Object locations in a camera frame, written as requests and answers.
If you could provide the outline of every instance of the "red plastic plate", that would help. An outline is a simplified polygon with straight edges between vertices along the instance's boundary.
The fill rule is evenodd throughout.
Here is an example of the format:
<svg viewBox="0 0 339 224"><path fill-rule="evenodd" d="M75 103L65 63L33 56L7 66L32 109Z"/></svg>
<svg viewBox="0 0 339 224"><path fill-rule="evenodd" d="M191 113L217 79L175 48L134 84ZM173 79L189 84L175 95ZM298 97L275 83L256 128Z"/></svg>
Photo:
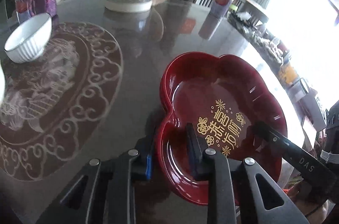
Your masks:
<svg viewBox="0 0 339 224"><path fill-rule="evenodd" d="M157 156L177 195L195 204L208 204L208 182L196 182L189 174L184 132L188 122L210 147L240 161L252 157L278 180L281 157L254 137L249 126L265 121L287 136L285 117L259 73L247 62L234 55L182 54L167 67L160 98L167 115L156 139Z"/></svg>

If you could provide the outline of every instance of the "screw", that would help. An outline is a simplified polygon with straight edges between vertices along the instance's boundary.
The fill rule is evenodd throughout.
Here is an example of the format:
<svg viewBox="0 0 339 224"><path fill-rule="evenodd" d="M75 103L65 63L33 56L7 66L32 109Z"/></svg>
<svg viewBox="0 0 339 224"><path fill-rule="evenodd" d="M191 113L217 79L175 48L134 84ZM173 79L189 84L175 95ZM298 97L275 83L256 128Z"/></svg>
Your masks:
<svg viewBox="0 0 339 224"><path fill-rule="evenodd" d="M138 154L139 154L139 151L137 151L136 149L130 149L128 151L129 156L137 156Z"/></svg>
<svg viewBox="0 0 339 224"><path fill-rule="evenodd" d="M253 158L247 157L247 158L245 159L245 164L246 164L246 165L249 165L249 166L252 166L252 165L255 164L255 160L254 160Z"/></svg>
<svg viewBox="0 0 339 224"><path fill-rule="evenodd" d="M214 155L215 154L215 150L212 149L212 148L208 148L208 149L205 150L205 153L207 155Z"/></svg>
<svg viewBox="0 0 339 224"><path fill-rule="evenodd" d="M96 158L91 159L89 161L89 165L92 166L92 167L99 165L99 163L100 163L99 159L96 159Z"/></svg>

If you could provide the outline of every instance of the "glossy table surface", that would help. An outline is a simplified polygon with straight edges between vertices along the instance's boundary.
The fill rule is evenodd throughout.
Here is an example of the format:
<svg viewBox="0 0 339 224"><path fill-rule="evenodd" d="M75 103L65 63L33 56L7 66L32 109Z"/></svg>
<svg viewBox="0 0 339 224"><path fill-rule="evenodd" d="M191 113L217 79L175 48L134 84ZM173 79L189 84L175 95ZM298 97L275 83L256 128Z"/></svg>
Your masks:
<svg viewBox="0 0 339 224"><path fill-rule="evenodd" d="M108 160L118 156L154 130L163 117L160 79L166 66L185 52L234 54L251 64L281 105L288 138L302 146L304 134L298 117L275 75L236 29L226 20L219 24L208 15L207 8L169 0L147 13L119 14L105 10L103 0L67 0L58 5L58 16L59 22L88 22L108 30L121 48L122 79L106 118L73 158L54 173L36 181L21 181L0 171L0 192L6 195L23 223L35 223L90 159ZM8 29L0 35L1 62L6 61L3 47L9 34ZM281 187L292 171L293 167L283 160L278 181ZM137 223L206 223L207 207L190 204L173 194L162 174L155 170L151 183L136 187L136 213Z"/></svg>

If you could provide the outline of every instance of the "white strap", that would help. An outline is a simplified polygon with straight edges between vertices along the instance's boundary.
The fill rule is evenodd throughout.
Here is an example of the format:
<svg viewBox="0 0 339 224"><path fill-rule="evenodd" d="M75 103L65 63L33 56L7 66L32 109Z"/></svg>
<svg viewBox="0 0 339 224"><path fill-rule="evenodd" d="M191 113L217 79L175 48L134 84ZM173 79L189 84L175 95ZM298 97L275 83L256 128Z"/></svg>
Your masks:
<svg viewBox="0 0 339 224"><path fill-rule="evenodd" d="M320 158L324 159L326 163L339 165L339 154L328 153L324 150L321 151Z"/></svg>

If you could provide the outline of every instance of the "dining table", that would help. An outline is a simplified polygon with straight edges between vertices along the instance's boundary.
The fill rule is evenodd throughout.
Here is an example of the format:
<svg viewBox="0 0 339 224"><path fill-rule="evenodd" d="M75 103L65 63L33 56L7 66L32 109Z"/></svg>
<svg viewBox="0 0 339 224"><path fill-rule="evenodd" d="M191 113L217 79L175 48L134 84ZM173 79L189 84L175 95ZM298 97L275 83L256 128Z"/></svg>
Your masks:
<svg viewBox="0 0 339 224"><path fill-rule="evenodd" d="M35 223L91 159L117 157L156 131L165 115L160 80L182 53L233 54L253 66L284 112L288 139L303 146L294 107L267 63L227 19L209 11L168 0L148 12L117 13L104 0L65 0L44 54L24 64L7 57L13 27L0 25L0 193L22 223ZM136 223L206 223L207 206L176 196L154 161L151 181L135 186ZM282 160L280 187L293 169Z"/></svg>

